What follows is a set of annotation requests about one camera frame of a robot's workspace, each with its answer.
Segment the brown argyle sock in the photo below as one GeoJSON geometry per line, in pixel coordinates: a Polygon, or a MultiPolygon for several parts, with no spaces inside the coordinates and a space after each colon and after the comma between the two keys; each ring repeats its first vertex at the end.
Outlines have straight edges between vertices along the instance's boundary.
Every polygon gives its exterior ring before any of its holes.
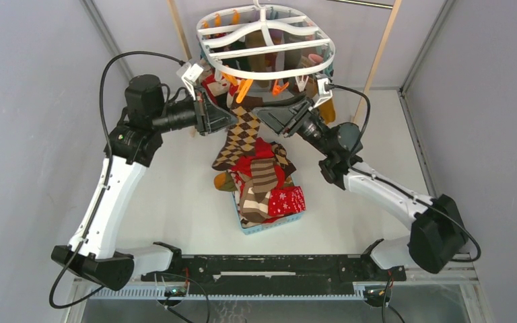
{"type": "Polygon", "coordinates": [[[212,163],[211,167],[214,170],[228,170],[235,166],[241,157],[254,153],[261,121],[252,110],[262,104],[263,99],[254,96],[246,96],[241,103],[233,101],[230,112],[235,114],[238,121],[227,131],[226,141],[212,163]]]}

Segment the orange clothes clip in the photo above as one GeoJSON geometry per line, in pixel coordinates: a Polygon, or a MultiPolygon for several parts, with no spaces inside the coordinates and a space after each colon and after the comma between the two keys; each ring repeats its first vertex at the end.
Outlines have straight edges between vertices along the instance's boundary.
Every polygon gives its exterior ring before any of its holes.
{"type": "Polygon", "coordinates": [[[253,79],[241,79],[238,85],[237,96],[235,98],[235,102],[237,104],[241,104],[245,99],[249,89],[252,87],[253,79]]]}

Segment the white round clip hanger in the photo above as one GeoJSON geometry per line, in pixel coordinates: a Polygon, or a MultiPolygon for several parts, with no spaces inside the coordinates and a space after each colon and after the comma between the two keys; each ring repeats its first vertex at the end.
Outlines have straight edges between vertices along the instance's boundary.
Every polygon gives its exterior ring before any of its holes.
{"type": "Polygon", "coordinates": [[[202,56],[216,71],[239,79],[275,80],[326,73],[333,66],[335,44],[305,13],[283,5],[252,5],[222,9],[196,25],[202,56]],[[311,67],[274,71],[245,71],[229,64],[235,59],[314,51],[322,61],[311,67]]]}

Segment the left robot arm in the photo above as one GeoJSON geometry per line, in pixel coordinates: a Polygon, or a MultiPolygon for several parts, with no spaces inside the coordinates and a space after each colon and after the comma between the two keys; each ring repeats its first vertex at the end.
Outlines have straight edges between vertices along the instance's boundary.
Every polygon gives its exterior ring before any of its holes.
{"type": "Polygon", "coordinates": [[[206,135],[236,123],[234,114],[217,106],[202,87],[180,101],[167,101],[155,75],[130,80],[126,107],[104,148],[102,175],[73,237],[53,248],[51,258],[66,271],[104,288],[118,291],[130,279],[159,272],[169,281],[184,270],[180,250],[154,242],[144,248],[117,250],[123,215],[139,181],[145,175],[162,134],[195,127],[206,135]]]}

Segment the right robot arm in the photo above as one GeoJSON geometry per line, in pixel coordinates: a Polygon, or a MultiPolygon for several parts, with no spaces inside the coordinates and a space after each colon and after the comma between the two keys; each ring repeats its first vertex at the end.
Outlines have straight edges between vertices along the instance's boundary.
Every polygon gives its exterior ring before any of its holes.
{"type": "Polygon", "coordinates": [[[253,108],[252,113],[275,134],[298,135],[321,152],[324,159],[318,165],[328,183],[374,201],[409,230],[405,237],[371,244],[363,254],[363,274],[378,280],[389,269],[410,264],[437,274],[456,261],[471,240],[456,202],[445,194],[419,194],[377,172],[357,154],[363,147],[359,127],[351,122],[329,127],[313,105],[300,96],[253,108]]]}

